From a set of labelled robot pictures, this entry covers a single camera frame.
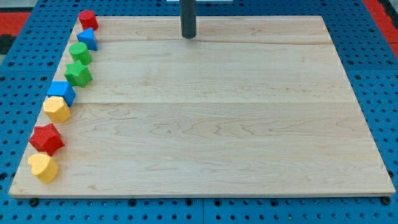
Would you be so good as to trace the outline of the black cylindrical robot arm rod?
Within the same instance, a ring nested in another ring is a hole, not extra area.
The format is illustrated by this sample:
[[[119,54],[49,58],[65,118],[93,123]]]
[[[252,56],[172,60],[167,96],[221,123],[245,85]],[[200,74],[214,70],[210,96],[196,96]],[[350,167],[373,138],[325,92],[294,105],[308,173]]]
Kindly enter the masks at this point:
[[[196,1],[179,0],[182,37],[192,39],[197,34]]]

